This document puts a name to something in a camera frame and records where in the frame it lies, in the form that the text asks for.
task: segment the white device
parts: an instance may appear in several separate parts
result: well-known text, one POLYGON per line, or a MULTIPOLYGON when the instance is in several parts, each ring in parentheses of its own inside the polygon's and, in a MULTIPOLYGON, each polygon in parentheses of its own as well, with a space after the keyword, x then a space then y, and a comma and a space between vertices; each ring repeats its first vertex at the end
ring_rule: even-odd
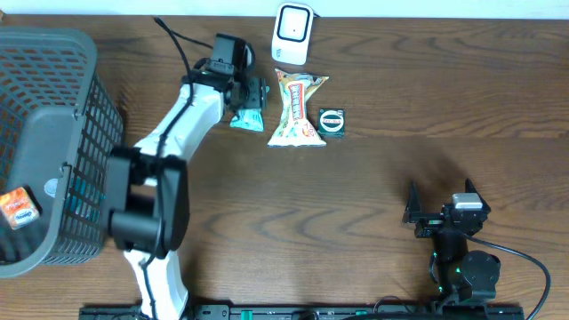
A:
POLYGON ((271 54, 276 61, 303 65, 309 54, 314 13, 304 4, 286 3, 278 7, 271 54))

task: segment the robotic arm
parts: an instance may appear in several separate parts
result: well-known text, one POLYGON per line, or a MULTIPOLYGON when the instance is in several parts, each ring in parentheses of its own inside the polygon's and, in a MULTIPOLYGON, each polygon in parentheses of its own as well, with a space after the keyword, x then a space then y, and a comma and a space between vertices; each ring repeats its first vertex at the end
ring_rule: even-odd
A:
POLYGON ((111 151, 101 223, 134 270, 142 294, 141 312, 147 316, 179 319, 186 307, 188 290, 181 281, 176 250, 189 220, 187 165, 226 110, 266 107, 264 79, 248 76, 253 64, 249 44, 218 34, 204 70, 192 70, 191 81, 182 78, 180 96, 158 127, 134 148, 111 151), (189 99, 190 86, 192 104, 178 116, 189 99), (167 132, 172 120, 175 124, 167 132), (167 134, 164 148, 156 156, 163 134, 167 134), (141 185, 156 187, 156 197, 132 192, 132 186, 141 185))

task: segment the wooden table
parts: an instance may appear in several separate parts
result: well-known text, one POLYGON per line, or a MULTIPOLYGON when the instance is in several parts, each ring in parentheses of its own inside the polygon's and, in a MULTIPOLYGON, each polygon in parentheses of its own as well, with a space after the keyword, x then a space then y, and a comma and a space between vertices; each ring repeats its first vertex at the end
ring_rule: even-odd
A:
MULTIPOLYGON (((318 19, 303 68, 330 76, 309 102, 344 108, 346 138, 267 148, 281 114, 272 18, 166 17, 183 35, 248 40, 272 88, 265 132, 218 124, 189 166, 180 248, 192 294, 236 304, 373 303, 437 294, 429 240, 400 225, 410 180, 438 210, 470 177, 493 211, 478 236, 527 252, 553 278, 539 317, 569 313, 569 22, 318 19)), ((178 96, 184 73, 150 17, 11 16, 8 26, 78 28, 133 144, 178 96)), ((191 61, 210 52, 182 44, 191 61)), ((472 244, 470 249, 480 249, 472 244)), ((497 301, 529 314, 542 272, 504 252, 497 301)), ((74 319, 84 304, 133 304, 133 273, 112 241, 97 259, 0 281, 0 319, 74 319)))

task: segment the white snack wrapper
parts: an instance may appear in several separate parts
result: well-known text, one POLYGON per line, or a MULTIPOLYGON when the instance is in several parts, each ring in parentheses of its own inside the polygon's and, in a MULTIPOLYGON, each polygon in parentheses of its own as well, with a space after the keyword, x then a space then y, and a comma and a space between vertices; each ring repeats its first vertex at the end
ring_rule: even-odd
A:
POLYGON ((328 80, 328 76, 312 76, 310 74, 288 74, 278 68, 283 114, 281 122, 268 141, 269 147, 322 147, 326 142, 320 138, 314 126, 307 118, 306 101, 328 80))

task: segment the basket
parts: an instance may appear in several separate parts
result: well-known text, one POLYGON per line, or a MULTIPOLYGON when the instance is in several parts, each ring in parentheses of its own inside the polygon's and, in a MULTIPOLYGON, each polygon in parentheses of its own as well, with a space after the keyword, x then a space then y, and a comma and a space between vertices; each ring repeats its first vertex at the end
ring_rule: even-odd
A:
POLYGON ((40 209, 16 230, 0 214, 0 278, 86 262, 103 247, 107 157, 123 141, 96 47, 72 29, 0 28, 0 39, 0 194, 24 187, 40 209))

